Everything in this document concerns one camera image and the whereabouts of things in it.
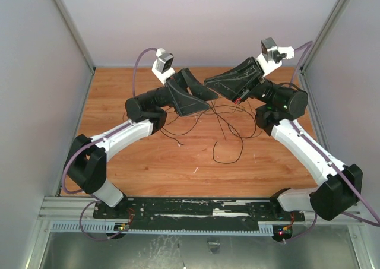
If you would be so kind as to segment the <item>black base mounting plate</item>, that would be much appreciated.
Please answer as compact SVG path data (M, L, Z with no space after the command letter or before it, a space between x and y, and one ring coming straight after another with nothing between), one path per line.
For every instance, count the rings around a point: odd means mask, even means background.
M299 211L285 212L273 199L258 197L129 197L115 207L97 204L93 217L131 219L132 229L169 231L253 231L260 223L305 221Z

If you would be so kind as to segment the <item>black zip tie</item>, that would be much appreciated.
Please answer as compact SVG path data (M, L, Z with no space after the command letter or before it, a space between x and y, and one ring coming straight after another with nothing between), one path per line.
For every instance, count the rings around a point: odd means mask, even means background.
M226 134L224 132L224 129L223 129L221 121L220 121L220 116L219 116L219 114L217 113L217 111L215 109L214 101L211 100L210 103L211 103L211 110L213 111L213 113L215 114L215 116L217 118L218 124L219 124L220 129L221 129L221 133L223 134L224 141L227 141Z

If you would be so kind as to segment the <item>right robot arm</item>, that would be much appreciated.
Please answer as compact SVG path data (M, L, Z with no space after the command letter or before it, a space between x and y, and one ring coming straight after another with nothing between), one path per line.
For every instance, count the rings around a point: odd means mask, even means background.
M346 165L319 145L298 123L308 105L307 92L293 83L276 84L265 77L263 59L247 58L223 74L205 79L206 87L233 103L258 99L256 125L284 145L313 177L311 189L285 188L269 206L272 218L284 220L291 211L314 211L331 221L358 202L363 172Z

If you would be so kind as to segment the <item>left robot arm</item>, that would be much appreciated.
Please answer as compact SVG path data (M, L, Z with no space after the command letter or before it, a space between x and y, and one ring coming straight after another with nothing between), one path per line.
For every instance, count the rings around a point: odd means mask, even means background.
M218 95L200 83L188 68L169 76L163 86L129 98L125 102L128 119L122 124L92 137L77 136L69 149L61 178L62 190L70 178L85 192L107 205L114 218L128 210L124 193L107 178L107 163L136 141L160 131L167 119L165 107L172 107L179 116L210 109L210 101Z

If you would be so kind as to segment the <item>aluminium front rail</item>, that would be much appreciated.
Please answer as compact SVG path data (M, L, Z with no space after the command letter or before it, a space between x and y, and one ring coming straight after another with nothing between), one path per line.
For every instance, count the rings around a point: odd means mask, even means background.
M115 207L95 202L90 197L44 197L39 220L84 221L156 221L168 219L174 223L185 218L214 220L226 218L252 221L257 224L311 224L314 212L295 210L288 213L268 198L190 198L190 197L127 197Z

